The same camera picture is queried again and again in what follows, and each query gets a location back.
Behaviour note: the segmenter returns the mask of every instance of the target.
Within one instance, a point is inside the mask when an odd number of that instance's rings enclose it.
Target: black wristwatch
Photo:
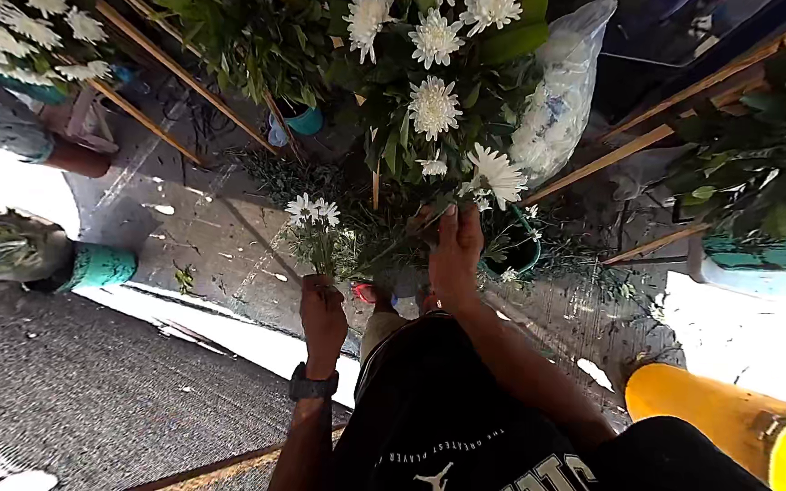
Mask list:
[[[305,376],[305,363],[299,363],[290,377],[290,399],[319,399],[330,398],[338,390],[338,372],[326,380],[309,380]]]

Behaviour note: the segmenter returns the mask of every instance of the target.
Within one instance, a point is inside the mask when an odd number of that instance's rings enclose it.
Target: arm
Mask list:
[[[329,284],[329,278],[318,274],[302,279],[300,315],[308,346],[306,376],[311,380],[326,380],[333,374],[348,333],[344,296]],[[331,488],[332,454],[332,402],[301,399],[269,491]]]
[[[430,281],[442,308],[457,319],[499,385],[523,404],[544,411],[578,450],[590,451],[613,439],[614,430],[577,386],[481,302],[475,276],[484,235],[475,205],[463,211],[449,207],[438,233]]]

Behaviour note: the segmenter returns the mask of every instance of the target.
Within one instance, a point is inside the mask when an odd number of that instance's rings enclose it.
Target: asphalt road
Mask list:
[[[120,490],[255,451],[285,438],[291,411],[287,382],[243,359],[78,296],[0,287],[0,452],[57,489]],[[237,488],[265,488],[267,472],[253,477]]]

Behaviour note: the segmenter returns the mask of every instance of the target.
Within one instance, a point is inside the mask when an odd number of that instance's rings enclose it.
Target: foot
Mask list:
[[[367,282],[354,282],[350,287],[354,296],[365,303],[375,305],[381,312],[396,312],[393,308],[393,295],[378,285]]]

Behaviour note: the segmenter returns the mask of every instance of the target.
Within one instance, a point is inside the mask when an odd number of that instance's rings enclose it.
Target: black t-shirt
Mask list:
[[[579,455],[541,411],[496,384],[444,315],[380,344],[356,401],[334,450],[335,489],[768,489],[677,418],[646,419]]]

